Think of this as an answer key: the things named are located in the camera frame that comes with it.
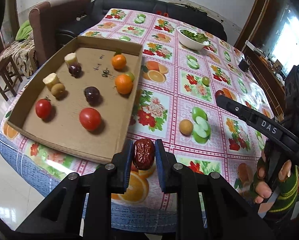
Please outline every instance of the white floor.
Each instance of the white floor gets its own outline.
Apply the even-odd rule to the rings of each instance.
[[[26,82],[27,79],[23,77],[23,82],[17,82],[15,90],[20,90]],[[1,87],[3,84],[4,81],[0,78]],[[7,92],[6,95],[9,98],[8,102],[0,94],[0,122],[14,99],[10,92]],[[42,200],[43,196],[27,184],[0,155],[0,218],[15,230]],[[161,238],[159,236],[147,236],[150,239]]]

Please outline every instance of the cardboard tray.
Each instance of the cardboard tray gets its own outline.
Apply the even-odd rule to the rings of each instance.
[[[122,50],[127,66],[122,72],[114,70],[111,59],[117,49]],[[64,57],[76,52],[83,75],[74,78],[68,72]],[[100,163],[108,163],[115,153],[122,150],[136,95],[142,60],[142,45],[95,37],[79,36],[54,54],[27,85],[16,103],[7,123],[26,137],[56,150]],[[108,68],[117,76],[130,71],[134,74],[133,90],[122,96],[114,87],[114,77],[102,77]],[[50,73],[57,73],[68,94],[57,100],[44,85],[42,79]],[[97,87],[102,102],[90,106],[85,100],[84,89]],[[38,100],[49,97],[53,113],[43,121],[35,113]],[[85,107],[93,107],[102,116],[101,126],[94,132],[83,128],[79,113]]]

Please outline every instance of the bolt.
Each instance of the bolt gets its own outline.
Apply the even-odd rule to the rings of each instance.
[[[115,168],[115,165],[113,164],[113,163],[107,163],[106,165],[105,165],[105,169],[107,169],[107,170],[112,170],[112,169],[114,169]]]
[[[68,178],[70,180],[76,179],[78,177],[78,174],[76,172],[72,172],[68,175]]]
[[[218,179],[220,176],[221,175],[218,172],[216,172],[216,171],[211,172],[211,177],[213,179]]]
[[[176,169],[176,170],[180,170],[180,169],[183,168],[183,165],[182,165],[181,163],[175,163],[175,164],[173,165],[173,167],[174,167],[174,169]]]

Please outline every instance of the bowl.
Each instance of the bowl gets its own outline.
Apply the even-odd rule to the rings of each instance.
[[[184,34],[181,33],[181,30],[188,30],[194,34],[197,34],[198,32],[186,28],[186,27],[177,27],[178,31],[178,40],[180,41],[181,44],[183,44],[185,47],[188,47],[189,49],[194,49],[194,50],[201,50],[205,45],[209,45],[208,41],[205,41],[203,43],[199,43],[197,41],[192,40],[189,37],[186,37]]]

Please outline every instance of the red tomato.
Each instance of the red tomato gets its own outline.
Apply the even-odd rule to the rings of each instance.
[[[51,103],[47,99],[38,100],[35,105],[35,111],[39,118],[45,119],[51,113]]]
[[[87,107],[80,112],[79,121],[86,130],[94,131],[101,123],[101,116],[96,109]]]
[[[224,94],[224,92],[223,92],[222,90],[218,90],[218,91],[216,91],[216,93],[215,93],[215,98],[217,98],[217,97],[220,96],[220,95],[225,96],[225,94]]]

